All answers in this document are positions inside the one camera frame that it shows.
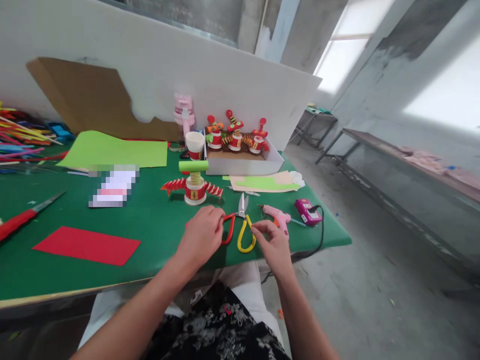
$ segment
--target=hand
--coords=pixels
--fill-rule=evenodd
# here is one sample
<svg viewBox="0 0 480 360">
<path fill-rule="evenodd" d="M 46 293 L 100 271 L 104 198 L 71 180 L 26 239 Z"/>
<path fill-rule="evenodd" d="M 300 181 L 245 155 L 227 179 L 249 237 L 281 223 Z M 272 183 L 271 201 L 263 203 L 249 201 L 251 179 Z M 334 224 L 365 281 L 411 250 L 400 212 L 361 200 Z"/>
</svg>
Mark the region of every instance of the hand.
<svg viewBox="0 0 480 360">
<path fill-rule="evenodd" d="M 270 220 L 263 220 L 252 225 L 251 232 L 260 244 L 268 266 L 277 280 L 295 276 L 290 245 L 284 233 Z"/>
<path fill-rule="evenodd" d="M 222 243 L 225 212 L 212 205 L 201 207 L 188 222 L 175 258 L 197 272 Z"/>
</svg>

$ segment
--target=white paper cup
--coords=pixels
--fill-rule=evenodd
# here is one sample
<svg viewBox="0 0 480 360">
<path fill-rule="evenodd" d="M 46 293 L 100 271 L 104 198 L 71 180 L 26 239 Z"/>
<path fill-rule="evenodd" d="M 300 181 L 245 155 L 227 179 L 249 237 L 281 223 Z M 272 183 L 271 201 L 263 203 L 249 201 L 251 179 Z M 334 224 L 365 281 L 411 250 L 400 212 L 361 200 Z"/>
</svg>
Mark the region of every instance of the white paper cup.
<svg viewBox="0 0 480 360">
<path fill-rule="evenodd" d="M 185 144 L 190 153 L 190 159 L 201 160 L 205 146 L 205 136 L 197 131 L 190 131 L 185 135 Z"/>
</svg>

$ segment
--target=person's left hand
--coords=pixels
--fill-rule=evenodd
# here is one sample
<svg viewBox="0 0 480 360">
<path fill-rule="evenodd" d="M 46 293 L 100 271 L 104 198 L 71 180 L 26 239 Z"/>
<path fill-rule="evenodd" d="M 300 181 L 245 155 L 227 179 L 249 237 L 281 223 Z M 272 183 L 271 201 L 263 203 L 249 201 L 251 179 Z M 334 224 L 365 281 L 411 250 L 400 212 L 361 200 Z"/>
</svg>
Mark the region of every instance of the person's left hand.
<svg viewBox="0 0 480 360">
<path fill-rule="evenodd" d="M 188 222 L 175 257 L 196 272 L 222 244 L 225 211 L 212 205 L 201 207 Z"/>
</svg>

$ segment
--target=green paper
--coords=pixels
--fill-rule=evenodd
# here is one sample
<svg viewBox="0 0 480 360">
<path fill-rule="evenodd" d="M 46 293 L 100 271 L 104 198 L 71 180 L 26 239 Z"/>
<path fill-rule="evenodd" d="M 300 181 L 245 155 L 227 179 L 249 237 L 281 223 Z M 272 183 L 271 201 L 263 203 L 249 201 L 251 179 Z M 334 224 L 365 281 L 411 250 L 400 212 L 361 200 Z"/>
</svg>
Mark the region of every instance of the green paper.
<svg viewBox="0 0 480 360">
<path fill-rule="evenodd" d="M 167 166 L 166 141 L 127 141 L 99 131 L 81 132 L 57 166 L 89 168 L 92 165 Z"/>
<path fill-rule="evenodd" d="M 181 172 L 199 172 L 206 171 L 209 169 L 209 162 L 207 160 L 198 160 L 198 161 L 179 161 L 178 170 Z"/>
<path fill-rule="evenodd" d="M 298 184 L 277 184 L 273 177 L 245 176 L 245 181 L 237 181 L 238 186 L 263 190 L 295 190 L 300 189 Z"/>
</svg>

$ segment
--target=hot glue gun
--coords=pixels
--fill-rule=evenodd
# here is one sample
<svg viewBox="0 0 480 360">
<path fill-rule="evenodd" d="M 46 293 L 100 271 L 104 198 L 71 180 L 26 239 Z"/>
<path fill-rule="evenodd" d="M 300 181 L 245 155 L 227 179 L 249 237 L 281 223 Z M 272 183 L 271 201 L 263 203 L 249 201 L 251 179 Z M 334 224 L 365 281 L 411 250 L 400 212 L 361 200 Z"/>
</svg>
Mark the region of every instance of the hot glue gun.
<svg viewBox="0 0 480 360">
<path fill-rule="evenodd" d="M 277 225 L 280 228 L 280 230 L 283 231 L 287 240 L 289 239 L 289 231 L 287 229 L 287 224 L 290 221 L 293 221 L 293 222 L 295 222 L 297 224 L 300 224 L 302 226 L 306 226 L 303 222 L 292 219 L 292 217 L 289 214 L 284 213 L 284 212 L 282 212 L 281 210 L 278 210 L 275 207 L 272 207 L 272 206 L 269 206 L 269 205 L 258 205 L 258 206 L 263 210 L 263 212 L 265 214 L 268 214 L 273 218 L 273 223 L 275 225 Z"/>
</svg>

